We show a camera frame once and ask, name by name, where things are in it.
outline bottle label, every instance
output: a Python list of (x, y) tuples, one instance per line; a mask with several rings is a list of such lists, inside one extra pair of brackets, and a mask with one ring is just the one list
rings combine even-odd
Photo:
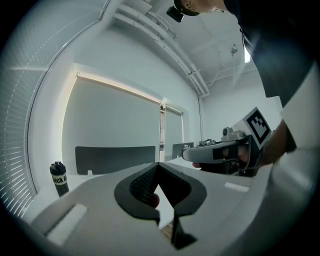
[(67, 183), (67, 175), (63, 174), (63, 175), (52, 175), (52, 180), (53, 183), (56, 185), (63, 185)]

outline person's hand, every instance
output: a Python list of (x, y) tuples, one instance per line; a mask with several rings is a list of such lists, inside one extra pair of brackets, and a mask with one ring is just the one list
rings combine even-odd
[[(222, 152), (223, 156), (226, 158), (229, 155), (229, 149), (226, 148), (225, 150), (223, 150)], [(241, 160), (244, 163), (247, 163), (249, 160), (249, 152), (248, 149), (245, 146), (239, 146), (238, 147), (238, 159)], [(198, 162), (193, 162), (192, 166), (194, 168), (201, 168), (201, 163)]]

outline black shirt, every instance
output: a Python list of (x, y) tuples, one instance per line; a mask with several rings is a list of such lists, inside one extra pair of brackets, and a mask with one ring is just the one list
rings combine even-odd
[(238, 19), (266, 97), (279, 96), (284, 107), (314, 61), (316, 49), (309, 35), (316, 16), (288, 0), (224, 0), (224, 4)]

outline ceiling pipe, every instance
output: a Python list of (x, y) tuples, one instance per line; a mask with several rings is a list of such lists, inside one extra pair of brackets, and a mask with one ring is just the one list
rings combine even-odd
[(189, 72), (189, 74), (191, 74), (190, 76), (193, 77), (197, 83), (201, 84), (200, 86), (200, 90), (203, 92), (203, 94), (205, 93), (204, 90), (206, 91), (206, 94), (210, 94), (209, 88), (206, 85), (206, 82), (204, 81), (202, 75), (200, 74), (200, 72), (198, 71), (196, 65), (191, 61), (191, 59), (189, 58), (189, 56), (181, 49), (181, 47), (179, 46), (179, 44), (173, 40), (170, 35), (164, 30), (162, 29), (159, 25), (157, 25), (156, 23), (154, 23), (150, 18), (146, 17), (145, 15), (143, 15), (142, 13), (138, 12), (135, 9), (132, 9), (129, 6), (126, 6), (124, 4), (121, 4), (119, 6), (119, 10), (128, 13), (132, 16), (134, 16), (135, 18), (141, 20), (142, 22), (146, 23), (148, 26), (152, 27), (155, 31), (157, 31), (160, 35), (162, 35), (174, 48), (175, 50), (178, 52), (178, 54), (180, 56), (182, 56), (182, 58), (189, 64), (189, 66), (191, 67), (191, 69), (193, 69), (192, 72)]
[(146, 33), (148, 36), (150, 36), (156, 44), (158, 44), (164, 51), (166, 51), (173, 59), (179, 64), (179, 66), (182, 68), (182, 70), (188, 75), (187, 77), (191, 80), (193, 86), (195, 87), (196, 91), (200, 95), (201, 93), (204, 94), (204, 90), (202, 87), (199, 85), (199, 82), (194, 79), (191, 75), (191, 70), (188, 68), (186, 63), (165, 43), (163, 42), (157, 35), (152, 33), (149, 29), (147, 29), (145, 26), (140, 24), (139, 22), (133, 20), (132, 18), (126, 17), (123, 14), (116, 13), (114, 17), (118, 20), (121, 20), (125, 23), (128, 23), (140, 30), (142, 30), (144, 33)]

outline gray roller blind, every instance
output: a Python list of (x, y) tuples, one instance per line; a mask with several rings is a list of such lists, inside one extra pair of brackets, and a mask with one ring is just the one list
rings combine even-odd
[(164, 160), (172, 159), (173, 144), (183, 142), (182, 115), (174, 111), (165, 109), (165, 141)]
[(69, 173), (78, 173), (75, 155), (78, 146), (155, 146), (158, 161), (159, 143), (160, 103), (78, 77), (66, 107), (62, 130), (62, 160)]
[(1, 53), (0, 198), (16, 216), (23, 216), (36, 194), (29, 170), (27, 136), (37, 90), (60, 52), (98, 20), (104, 3), (39, 1), (22, 19)]

